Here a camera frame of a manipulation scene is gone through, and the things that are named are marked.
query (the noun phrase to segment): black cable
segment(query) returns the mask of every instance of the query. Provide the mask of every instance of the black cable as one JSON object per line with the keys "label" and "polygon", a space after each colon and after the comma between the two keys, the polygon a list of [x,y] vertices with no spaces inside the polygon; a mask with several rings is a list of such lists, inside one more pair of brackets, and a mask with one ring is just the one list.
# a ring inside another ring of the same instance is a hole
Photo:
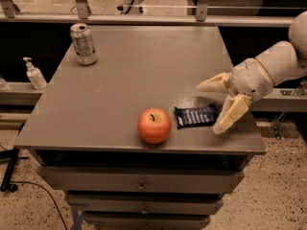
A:
{"label": "black cable", "polygon": [[48,195],[50,196],[50,198],[53,200],[53,202],[54,202],[54,204],[55,204],[55,206],[56,206],[56,208],[57,208],[57,211],[58,211],[58,213],[59,213],[59,217],[60,217],[60,219],[61,219],[61,222],[62,222],[63,225],[64,225],[65,230],[68,230],[68,229],[67,229],[67,226],[66,226],[66,224],[65,224],[64,218],[63,218],[63,216],[61,215],[61,213],[60,213],[60,211],[59,211],[59,206],[57,205],[55,199],[53,198],[53,196],[50,194],[50,192],[49,192],[47,189],[45,189],[43,186],[40,186],[39,184],[36,184],[36,183],[34,183],[34,182],[30,182],[30,181],[11,181],[11,183],[12,183],[12,184],[31,184],[31,185],[35,185],[35,186],[37,186],[37,187],[43,189],[45,192],[47,192],[47,194],[48,194]]}
{"label": "black cable", "polygon": [[73,12],[73,10],[74,10],[75,8],[77,8],[77,5],[74,6],[73,8],[71,8],[71,9],[70,9],[70,12],[71,12],[71,13],[75,13],[75,12]]}
{"label": "black cable", "polygon": [[128,14],[133,6],[134,0],[131,1],[130,6],[128,7],[127,11],[124,12],[124,14]]}

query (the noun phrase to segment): pump dispenser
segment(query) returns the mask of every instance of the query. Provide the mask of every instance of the pump dispenser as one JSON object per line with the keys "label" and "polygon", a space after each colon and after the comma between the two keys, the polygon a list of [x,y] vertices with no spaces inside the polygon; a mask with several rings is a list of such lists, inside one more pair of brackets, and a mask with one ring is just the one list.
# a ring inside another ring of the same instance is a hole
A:
{"label": "pump dispenser", "polygon": [[26,61],[26,66],[28,68],[27,76],[35,89],[43,89],[47,86],[47,82],[44,76],[41,74],[40,70],[32,65],[30,57],[24,57]]}

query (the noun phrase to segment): soda can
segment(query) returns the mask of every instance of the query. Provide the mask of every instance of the soda can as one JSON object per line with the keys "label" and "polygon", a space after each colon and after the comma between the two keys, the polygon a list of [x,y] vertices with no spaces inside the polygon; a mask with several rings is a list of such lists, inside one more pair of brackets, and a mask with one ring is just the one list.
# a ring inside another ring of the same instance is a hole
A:
{"label": "soda can", "polygon": [[77,54],[78,62],[82,65],[90,65],[97,61],[92,33],[88,26],[78,23],[70,28],[70,36]]}

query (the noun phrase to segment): table leg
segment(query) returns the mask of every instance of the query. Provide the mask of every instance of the table leg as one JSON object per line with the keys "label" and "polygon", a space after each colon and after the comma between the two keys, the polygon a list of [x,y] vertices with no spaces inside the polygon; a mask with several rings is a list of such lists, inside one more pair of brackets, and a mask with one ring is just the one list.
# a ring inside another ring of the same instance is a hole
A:
{"label": "table leg", "polygon": [[79,214],[79,211],[71,208],[71,214],[73,217],[74,225],[71,227],[70,230],[83,230],[82,228],[82,223],[83,223],[83,218],[82,215]]}

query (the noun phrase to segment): can lid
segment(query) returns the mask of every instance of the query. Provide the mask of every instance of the can lid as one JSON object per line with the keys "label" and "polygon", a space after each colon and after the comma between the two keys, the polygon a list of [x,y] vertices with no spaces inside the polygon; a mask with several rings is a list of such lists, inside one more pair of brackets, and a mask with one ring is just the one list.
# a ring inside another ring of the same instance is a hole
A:
{"label": "can lid", "polygon": [[84,32],[85,30],[87,30],[87,27],[88,26],[84,23],[77,23],[70,27],[70,31],[74,33],[80,33],[80,32]]}

